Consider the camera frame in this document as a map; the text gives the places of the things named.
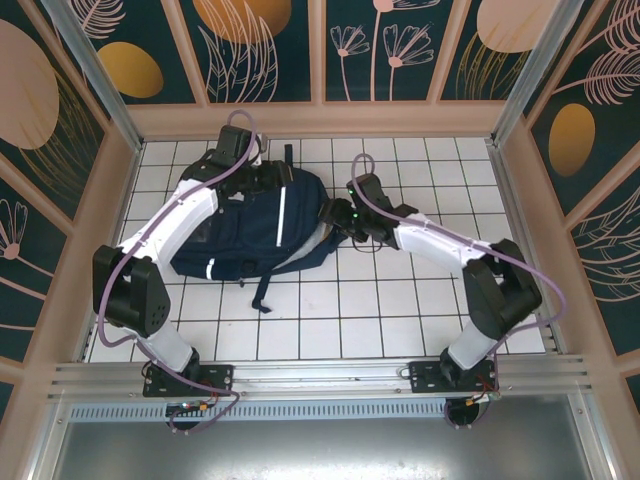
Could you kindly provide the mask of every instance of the flower illustration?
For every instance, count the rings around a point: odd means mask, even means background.
[[[20,243],[22,242],[24,231],[27,227],[28,214],[29,210],[20,202],[16,202],[13,210],[11,210],[11,206],[6,199],[3,198],[0,200],[0,259],[9,261],[18,260],[44,275],[53,277],[52,273],[20,256]],[[0,283],[40,300],[45,299],[45,295],[18,285],[6,278],[0,277]]]
[[[440,0],[373,0],[373,6],[382,13],[392,10],[417,10],[419,8],[433,7],[440,3]]]
[[[391,77],[389,80],[389,100],[393,100],[393,75],[396,68],[420,65],[433,60],[433,49],[427,49],[431,38],[429,26],[406,27],[398,37],[398,25],[386,27],[383,31],[384,48],[389,58]]]
[[[349,89],[347,88],[347,76],[344,71],[344,58],[349,55],[359,55],[369,51],[369,42],[366,42],[366,36],[362,31],[362,25],[359,27],[346,27],[344,32],[340,27],[333,27],[330,30],[331,40],[336,47],[336,51],[340,56],[340,67],[342,68],[342,84],[344,85],[344,93],[347,101],[351,101]]]
[[[378,44],[378,31],[380,30],[380,15],[394,10],[418,10],[420,8],[435,7],[440,0],[373,0],[373,7],[377,10],[376,22],[373,27],[373,47],[371,49],[370,89],[371,101],[376,100],[376,46]]]
[[[9,202],[4,198],[0,200],[0,258],[18,258],[28,213],[27,207],[20,202],[16,202],[12,213]]]

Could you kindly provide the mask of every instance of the reflective stripe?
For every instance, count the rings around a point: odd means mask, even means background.
[[[207,280],[211,280],[211,269],[213,268],[214,263],[216,263],[215,258],[212,258],[211,260],[209,260],[209,265],[207,265],[207,271],[206,271]]]
[[[282,230],[284,228],[284,203],[287,197],[287,187],[280,189],[280,215],[278,216],[278,236],[276,237],[276,247],[282,246]]]

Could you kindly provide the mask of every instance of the pink circle shape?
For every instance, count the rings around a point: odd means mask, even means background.
[[[7,248],[4,249],[2,253],[2,257],[6,260],[15,260],[20,255],[20,244],[19,243],[10,243],[7,245]]]
[[[391,68],[398,68],[402,66],[402,60],[398,57],[389,57],[389,65]]]

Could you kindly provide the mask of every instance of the leaf illustration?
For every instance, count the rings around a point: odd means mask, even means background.
[[[213,101],[255,102],[265,94],[271,101],[278,85],[278,57],[267,23],[246,2],[244,20],[230,0],[218,6],[203,0],[201,5],[206,23],[217,32],[211,36],[199,27],[209,52],[206,85]]]
[[[640,296],[640,188],[616,208],[583,220],[574,241],[598,300]]]
[[[618,227],[628,220],[640,215],[640,188],[638,188],[627,200],[616,208],[603,213],[585,218],[578,224],[578,234],[574,241],[578,249],[591,247],[598,241],[608,238]]]
[[[98,40],[107,39],[126,15],[122,0],[69,0],[69,4],[87,37]]]
[[[248,91],[238,97],[238,102],[255,102],[264,92],[270,92],[267,102],[271,101],[278,85],[278,56],[275,42],[266,22],[255,16],[247,6],[250,38],[256,39],[250,44],[251,66],[247,71]]]
[[[640,3],[637,0],[617,0],[604,37],[618,53],[635,50],[640,44]]]
[[[211,38],[202,27],[198,27],[209,52],[209,72],[207,74],[207,91],[215,102],[226,102],[229,97],[229,72],[224,59],[220,55],[219,40]]]
[[[557,88],[553,94],[584,85],[584,93],[590,103],[598,105],[622,105],[640,86],[640,50],[616,50],[602,54],[593,62],[587,77]]]

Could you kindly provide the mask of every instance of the vent slot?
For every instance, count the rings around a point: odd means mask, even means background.
[[[71,423],[101,422],[166,422],[167,407],[175,404],[148,403],[76,404],[71,410]],[[175,421],[207,420],[222,411],[225,405],[205,412],[193,411],[176,417]],[[233,408],[222,421],[234,420],[336,420],[370,418],[442,417],[444,399],[400,400],[313,400],[292,402],[246,402]]]

